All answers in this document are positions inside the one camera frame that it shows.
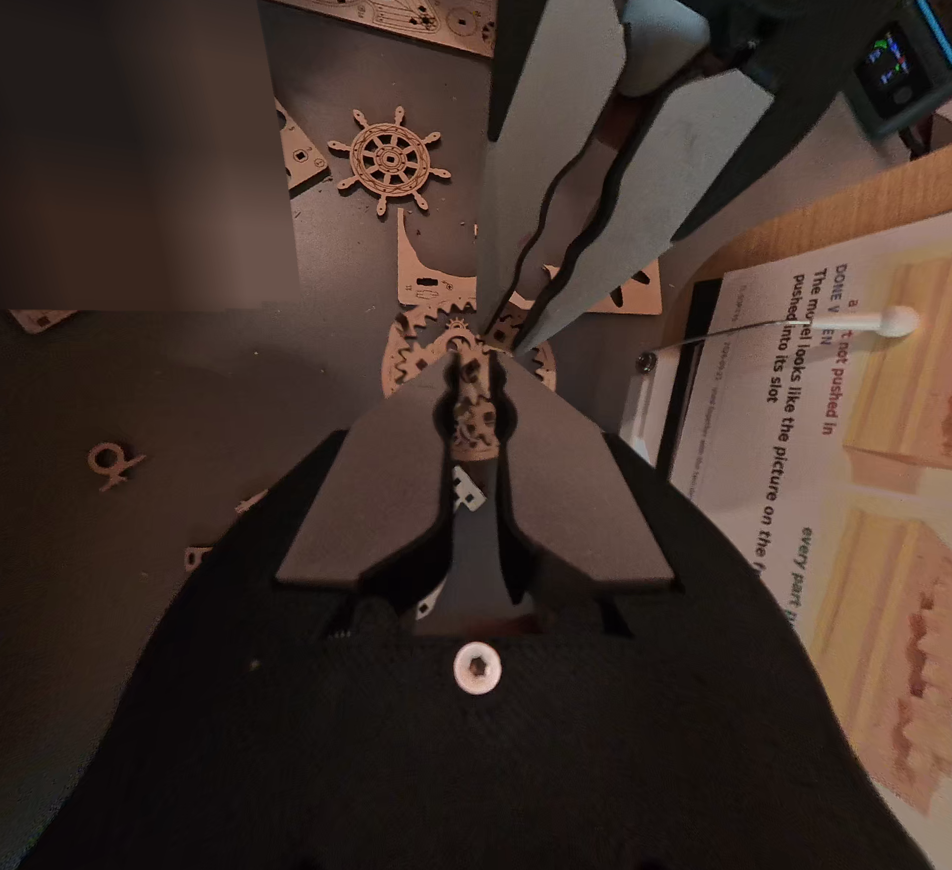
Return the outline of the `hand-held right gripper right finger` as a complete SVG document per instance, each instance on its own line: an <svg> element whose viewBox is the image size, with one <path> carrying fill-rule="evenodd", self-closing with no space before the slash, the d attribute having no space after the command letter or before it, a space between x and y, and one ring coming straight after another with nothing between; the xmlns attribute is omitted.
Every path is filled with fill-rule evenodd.
<svg viewBox="0 0 952 870"><path fill-rule="evenodd" d="M490 357L499 562L514 604L669 588L674 572L605 435L508 355Z"/></svg>

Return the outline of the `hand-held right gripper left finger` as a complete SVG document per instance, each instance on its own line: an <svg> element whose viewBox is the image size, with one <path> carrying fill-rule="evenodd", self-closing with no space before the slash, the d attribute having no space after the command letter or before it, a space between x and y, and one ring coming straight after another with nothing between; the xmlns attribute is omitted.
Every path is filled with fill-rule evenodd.
<svg viewBox="0 0 952 870"><path fill-rule="evenodd" d="M414 606L450 567L457 357L444 355L346 433L279 583Z"/></svg>

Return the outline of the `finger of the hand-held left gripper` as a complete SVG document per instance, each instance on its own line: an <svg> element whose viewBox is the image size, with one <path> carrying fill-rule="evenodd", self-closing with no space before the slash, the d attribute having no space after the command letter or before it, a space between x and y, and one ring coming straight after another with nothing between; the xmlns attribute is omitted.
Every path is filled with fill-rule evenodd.
<svg viewBox="0 0 952 870"><path fill-rule="evenodd" d="M615 0L546 0L497 138L477 214L477 312L489 334L520 278L559 176L583 153L625 67Z"/></svg>
<svg viewBox="0 0 952 870"><path fill-rule="evenodd" d="M671 90L613 162L589 224L565 249L513 353L550 339L660 257L774 99L738 69Z"/></svg>

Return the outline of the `round wooden frame part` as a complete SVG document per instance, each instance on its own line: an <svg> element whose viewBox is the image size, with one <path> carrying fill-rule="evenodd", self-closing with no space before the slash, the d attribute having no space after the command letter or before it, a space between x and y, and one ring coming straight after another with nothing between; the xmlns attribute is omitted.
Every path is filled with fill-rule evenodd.
<svg viewBox="0 0 952 870"><path fill-rule="evenodd" d="M451 483L453 487L453 513L464 508L470 513L477 512L486 502L486 495L477 483L470 477L470 473L461 463L456 463L452 469ZM440 595L446 585L446 575L422 600L417 602L414 610L415 621L422 621L434 610Z"/></svg>

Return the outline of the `wooden gear model assembly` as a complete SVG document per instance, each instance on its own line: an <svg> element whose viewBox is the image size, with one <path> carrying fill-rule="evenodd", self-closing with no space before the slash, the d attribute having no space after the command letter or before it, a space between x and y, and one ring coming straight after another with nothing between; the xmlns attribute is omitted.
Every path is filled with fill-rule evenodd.
<svg viewBox="0 0 952 870"><path fill-rule="evenodd" d="M511 350L529 308L528 301L515 295L496 321L489 343L472 330L475 308L471 300L428 300L400 313L390 326L382 361L382 388L387 397L444 355L452 353L459 358L460 380L450 449L456 462L498 457L489 351Z"/></svg>

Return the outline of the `black device with display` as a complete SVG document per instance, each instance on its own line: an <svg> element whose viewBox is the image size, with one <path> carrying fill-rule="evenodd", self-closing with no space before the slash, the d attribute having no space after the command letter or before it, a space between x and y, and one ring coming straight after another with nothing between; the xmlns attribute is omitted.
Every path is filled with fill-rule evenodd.
<svg viewBox="0 0 952 870"><path fill-rule="evenodd" d="M950 101L951 0L904 0L867 43L844 94L868 138L911 127Z"/></svg>

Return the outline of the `wooden ship wheel part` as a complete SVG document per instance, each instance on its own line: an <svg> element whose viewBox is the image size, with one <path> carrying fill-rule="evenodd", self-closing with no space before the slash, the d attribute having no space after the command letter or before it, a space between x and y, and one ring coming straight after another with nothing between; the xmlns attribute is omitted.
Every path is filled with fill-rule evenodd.
<svg viewBox="0 0 952 870"><path fill-rule="evenodd" d="M374 198L376 216L387 218L390 205L413 203L429 211L425 197L431 181L450 183L453 173L436 162L432 150L442 143L438 131L420 134L407 123L407 110L398 104L387 120L372 120L362 110L351 111L355 133L351 140L331 139L331 154L346 159L349 174L336 184L341 195L355 187Z"/></svg>

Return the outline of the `jagged wooden sheet strip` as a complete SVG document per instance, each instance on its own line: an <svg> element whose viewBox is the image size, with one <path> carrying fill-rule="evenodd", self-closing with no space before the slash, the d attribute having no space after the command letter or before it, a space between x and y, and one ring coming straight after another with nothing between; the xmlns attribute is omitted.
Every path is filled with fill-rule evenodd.
<svg viewBox="0 0 952 870"><path fill-rule="evenodd" d="M406 227L406 212L397 210L398 275L400 305L448 304L475 308L477 279L458 277L425 266L419 259ZM620 316L660 316L662 298L657 260L636 278L625 281L609 296L588 309L589 314Z"/></svg>

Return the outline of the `small wooden loop part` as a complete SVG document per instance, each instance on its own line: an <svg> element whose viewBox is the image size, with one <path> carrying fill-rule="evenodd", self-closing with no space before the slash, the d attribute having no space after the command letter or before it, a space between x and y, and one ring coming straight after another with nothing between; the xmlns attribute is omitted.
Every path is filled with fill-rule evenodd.
<svg viewBox="0 0 952 870"><path fill-rule="evenodd" d="M145 459L143 454L129 455L119 442L103 441L89 449L87 465L92 474L103 480L99 493L106 493L126 483L128 473Z"/></svg>

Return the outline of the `punched-out wooden part sheet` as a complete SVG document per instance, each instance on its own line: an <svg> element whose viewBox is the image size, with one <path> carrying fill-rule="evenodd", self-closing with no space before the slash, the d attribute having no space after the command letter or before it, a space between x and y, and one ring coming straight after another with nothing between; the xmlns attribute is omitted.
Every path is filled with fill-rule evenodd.
<svg viewBox="0 0 952 870"><path fill-rule="evenodd" d="M311 141L293 120L287 107L277 98L275 98L275 107L290 197L294 197L329 171L328 162L319 147ZM6 309L5 311L5 315L29 336L40 335L78 313L77 310L54 309Z"/></svg>

